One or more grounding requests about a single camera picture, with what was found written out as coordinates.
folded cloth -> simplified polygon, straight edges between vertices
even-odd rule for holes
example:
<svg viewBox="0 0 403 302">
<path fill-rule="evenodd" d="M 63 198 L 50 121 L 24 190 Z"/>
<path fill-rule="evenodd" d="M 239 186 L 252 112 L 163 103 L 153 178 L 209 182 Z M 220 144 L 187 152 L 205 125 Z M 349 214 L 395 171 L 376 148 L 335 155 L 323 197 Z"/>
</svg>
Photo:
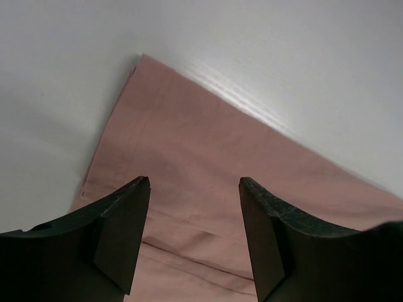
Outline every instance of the folded cloth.
<svg viewBox="0 0 403 302">
<path fill-rule="evenodd" d="M 150 177 L 152 192 L 126 301 L 256 301 L 242 176 L 345 227 L 403 219 L 400 199 L 146 55 L 106 124 L 73 209 L 137 176 Z"/>
</svg>

white surface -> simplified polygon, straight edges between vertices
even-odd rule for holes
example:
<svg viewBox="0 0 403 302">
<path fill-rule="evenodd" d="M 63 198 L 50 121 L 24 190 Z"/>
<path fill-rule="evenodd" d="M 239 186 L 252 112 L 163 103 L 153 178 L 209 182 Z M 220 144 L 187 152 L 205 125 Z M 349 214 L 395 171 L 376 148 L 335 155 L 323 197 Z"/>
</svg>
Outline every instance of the white surface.
<svg viewBox="0 0 403 302">
<path fill-rule="evenodd" d="M 142 52 L 403 196 L 400 0 L 2 0 L 0 232 L 66 213 Z"/>
</svg>

pink cloth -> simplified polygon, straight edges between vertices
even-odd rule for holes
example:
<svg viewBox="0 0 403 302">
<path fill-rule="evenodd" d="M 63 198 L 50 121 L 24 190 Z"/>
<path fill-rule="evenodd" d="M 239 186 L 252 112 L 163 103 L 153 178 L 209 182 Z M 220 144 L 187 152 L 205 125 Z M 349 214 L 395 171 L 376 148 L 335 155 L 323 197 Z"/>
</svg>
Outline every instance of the pink cloth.
<svg viewBox="0 0 403 302">
<path fill-rule="evenodd" d="M 365 229 L 403 202 L 143 55 L 99 142 L 73 209 L 137 176 L 151 199 L 126 301 L 256 301 L 238 183 L 251 176 L 327 221 Z"/>
</svg>

pink fabric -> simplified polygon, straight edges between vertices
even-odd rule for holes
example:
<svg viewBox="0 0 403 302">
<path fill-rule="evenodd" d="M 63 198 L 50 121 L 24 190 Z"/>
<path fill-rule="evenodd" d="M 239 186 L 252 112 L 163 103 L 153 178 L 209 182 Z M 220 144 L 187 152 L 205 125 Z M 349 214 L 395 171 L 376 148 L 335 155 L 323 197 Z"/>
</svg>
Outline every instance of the pink fabric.
<svg viewBox="0 0 403 302">
<path fill-rule="evenodd" d="M 106 125 L 73 209 L 133 178 L 152 186 L 126 301 L 256 301 L 238 183 L 251 176 L 327 221 L 365 229 L 403 202 L 144 55 Z"/>
</svg>

cloth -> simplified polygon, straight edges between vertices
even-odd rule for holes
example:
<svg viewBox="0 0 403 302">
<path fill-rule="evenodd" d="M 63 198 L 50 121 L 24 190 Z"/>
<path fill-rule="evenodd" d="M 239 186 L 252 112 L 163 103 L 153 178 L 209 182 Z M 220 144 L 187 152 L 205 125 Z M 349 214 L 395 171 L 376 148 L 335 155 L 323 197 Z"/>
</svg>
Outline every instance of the cloth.
<svg viewBox="0 0 403 302">
<path fill-rule="evenodd" d="M 403 202 L 143 55 L 106 124 L 76 210 L 148 176 L 151 199 L 129 301 L 255 302 L 238 184 L 363 230 Z"/>
</svg>

